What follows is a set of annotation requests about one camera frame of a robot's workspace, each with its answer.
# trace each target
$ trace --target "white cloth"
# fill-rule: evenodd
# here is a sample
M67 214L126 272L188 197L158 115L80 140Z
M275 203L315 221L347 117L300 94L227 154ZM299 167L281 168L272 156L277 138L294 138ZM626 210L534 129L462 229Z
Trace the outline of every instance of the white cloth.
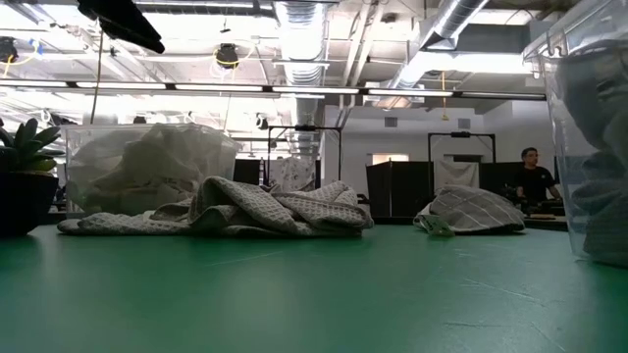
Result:
M282 192L310 191L316 180L316 160L305 158L284 158L271 161L271 180L276 190Z
M477 163L436 161L434 163L434 190L445 185L480 187L480 168Z

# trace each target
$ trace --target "green table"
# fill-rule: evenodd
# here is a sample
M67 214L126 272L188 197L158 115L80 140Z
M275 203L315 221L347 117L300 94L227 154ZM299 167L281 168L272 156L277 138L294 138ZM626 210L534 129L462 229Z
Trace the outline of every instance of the green table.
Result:
M626 352L628 271L566 233L0 241L0 352Z

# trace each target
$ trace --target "clear plastic container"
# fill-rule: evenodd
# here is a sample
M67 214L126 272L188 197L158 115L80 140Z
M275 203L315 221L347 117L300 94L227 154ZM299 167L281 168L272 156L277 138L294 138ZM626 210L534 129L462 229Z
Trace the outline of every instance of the clear plastic container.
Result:
M234 177L237 142L208 126L68 126L68 212L137 215Z
M582 0L524 58L546 81L572 250L628 266L628 3Z

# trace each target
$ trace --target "fluorescent light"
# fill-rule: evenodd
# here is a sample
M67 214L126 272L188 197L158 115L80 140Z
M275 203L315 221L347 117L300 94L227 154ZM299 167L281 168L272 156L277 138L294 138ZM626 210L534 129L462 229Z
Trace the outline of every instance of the fluorescent light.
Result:
M176 84L181 90L209 90L223 92L261 92L262 86L236 84Z
M0 79L0 86L15 87L66 87L63 81L28 80L28 79Z
M451 97L453 92L424 89L369 89L369 95L412 96L412 97Z
M462 92L463 98L494 98L514 100L546 100L545 94L538 93L499 93L499 92Z
M100 88L118 89L166 89L164 83L152 82L100 82ZM80 88L95 88L96 82L77 82Z
M325 99L324 94L282 93L282 98Z
M278 93L312 93L312 94L357 94L358 88L335 88L335 87L304 87L304 86L281 86L273 87Z

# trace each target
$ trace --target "plant leaf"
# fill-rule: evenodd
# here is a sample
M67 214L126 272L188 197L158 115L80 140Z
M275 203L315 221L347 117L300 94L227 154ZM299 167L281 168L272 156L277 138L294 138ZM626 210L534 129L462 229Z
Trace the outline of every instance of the plant leaf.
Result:
M41 141L31 140L28 141L24 147L20 148L20 158L23 161L27 161L41 149Z
M55 160L43 160L24 165L23 171L48 172L57 167Z
M39 161L45 161L45 160L51 160L54 159L53 156L48 156L46 154L43 153L35 153L32 157L30 157L28 160L23 161L23 164L30 164L33 162L39 162Z
M20 124L18 127L18 131L16 132L16 138L14 139L14 146L20 148L25 143L24 142L24 124Z
M23 144L28 141L31 141L32 138L35 137L36 134L37 134L37 119L35 118L29 119L26 122L25 129L24 129Z
M59 157L59 156L65 156L66 152L64 151L57 151L57 150L43 150L40 152L42 155L48 156L48 157Z
M0 127L0 139L2 140L2 143L4 143L6 147L13 147L14 145L13 137L9 134L9 132L7 132L6 129L2 127Z
M58 126L52 126L47 128L46 130L38 133L35 137L33 137L32 139L36 139L37 141L41 141L43 143L43 145L47 145L49 143L54 142L55 139L59 138L61 135L58 135L57 133L59 133L59 130L61 128Z
M47 140L42 140L42 139L38 139L38 138L34 138L33 140L41 142L41 147L45 147L45 146L51 144L52 142L54 142L57 138L59 138L59 136L61 136L61 135L49 136Z

